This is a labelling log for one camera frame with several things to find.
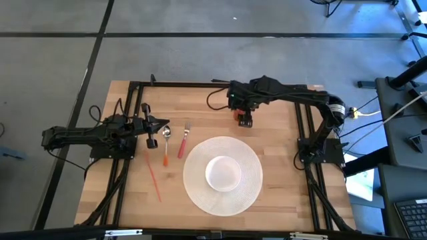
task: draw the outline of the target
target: wooden tabletop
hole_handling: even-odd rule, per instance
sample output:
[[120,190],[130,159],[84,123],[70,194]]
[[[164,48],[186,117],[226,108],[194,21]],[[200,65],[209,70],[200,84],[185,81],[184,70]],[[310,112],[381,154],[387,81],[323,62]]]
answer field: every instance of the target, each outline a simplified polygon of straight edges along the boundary
[[[103,117],[113,113],[116,101],[126,99],[129,81],[112,81]],[[170,119],[169,166],[163,166],[165,140],[157,134],[157,149],[147,150],[146,135],[138,138],[135,158],[131,160],[121,209],[120,227],[158,229],[223,229],[245,231],[313,231],[306,176],[294,168],[292,160],[298,150],[298,124],[294,103],[274,101],[252,113],[251,129],[238,127],[229,109],[212,111],[206,97],[216,89],[187,87],[144,87],[142,102],[151,106],[151,114]],[[227,105],[226,90],[211,96],[213,107]],[[313,109],[317,127],[322,118]],[[186,121],[191,131],[182,159],[177,158]],[[188,153],[202,141],[217,136],[235,137],[247,143],[258,155],[264,172],[262,190],[246,211],[232,217],[217,217],[195,206],[183,186],[183,165]],[[157,180],[161,202],[145,161],[146,151]],[[75,223],[81,223],[98,206],[105,195],[111,159],[94,164],[87,174]],[[323,164],[328,199],[346,223],[355,227],[342,172],[334,165]],[[113,218],[112,201],[108,223]],[[324,226],[322,205],[318,201],[320,224]]]

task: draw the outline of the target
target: desk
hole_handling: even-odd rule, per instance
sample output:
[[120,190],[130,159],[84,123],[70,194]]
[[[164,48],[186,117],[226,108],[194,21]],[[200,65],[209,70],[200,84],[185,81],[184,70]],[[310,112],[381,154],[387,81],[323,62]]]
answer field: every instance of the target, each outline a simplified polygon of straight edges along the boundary
[[[405,90],[397,91],[391,88],[384,78],[378,78],[375,82],[383,119],[387,119],[392,115],[391,110],[396,103],[405,105],[413,100],[408,93],[412,88],[409,83],[406,84]],[[426,113],[426,111],[417,103],[413,103],[404,110],[405,115],[423,113]],[[405,117],[390,120],[384,126],[388,146],[347,163],[344,168],[346,175],[351,176],[377,167],[380,163],[427,169],[427,142],[421,142],[424,152],[419,153],[413,150],[405,141],[408,137],[420,134],[421,130],[425,128],[427,128],[427,116]]]
[[394,203],[427,197],[427,171],[379,165],[381,188],[384,194],[382,217],[387,236],[407,238]]
[[[113,113],[118,98],[126,98],[128,86],[128,81],[111,83],[103,117]],[[153,116],[170,119],[172,136],[169,139],[169,166],[162,165],[164,138],[156,135],[158,149],[147,151],[145,145],[147,137],[139,136],[137,152],[129,166],[119,226],[155,229],[313,231],[305,174],[303,171],[295,170],[292,163],[297,151],[298,138],[294,103],[274,101],[269,105],[262,105],[253,113],[253,128],[247,129],[238,127],[229,110],[212,111],[207,107],[206,97],[214,90],[216,89],[199,87],[143,88],[142,102],[150,104]],[[212,95],[209,102],[213,107],[226,105],[228,102],[226,91]],[[321,117],[316,109],[313,111],[317,127]],[[176,156],[186,121],[191,121],[191,132],[187,138],[184,157],[178,159]],[[260,158],[264,172],[263,187],[256,202],[248,210],[233,217],[216,217],[203,212],[191,202],[183,186],[182,170],[186,156],[198,143],[216,136],[235,137],[247,143]],[[161,203],[157,199],[143,151],[149,154]],[[86,220],[104,197],[111,163],[111,159],[102,159],[89,170],[75,223]],[[352,208],[341,171],[334,165],[323,164],[323,167],[328,199],[346,223],[354,228]],[[113,199],[108,223],[112,220],[114,201]],[[321,226],[324,226],[320,201],[318,211]]]

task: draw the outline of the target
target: silver spoon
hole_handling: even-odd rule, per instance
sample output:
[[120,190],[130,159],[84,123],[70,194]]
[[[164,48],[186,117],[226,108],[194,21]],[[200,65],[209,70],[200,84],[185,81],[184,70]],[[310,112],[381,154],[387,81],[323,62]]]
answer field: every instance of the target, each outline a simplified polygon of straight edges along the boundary
[[163,158],[163,166],[167,166],[169,164],[169,159],[167,157],[167,142],[169,140],[169,138],[171,137],[171,129],[168,125],[166,125],[163,128],[163,132],[162,132],[163,136],[166,139],[166,144],[165,144],[165,157]]

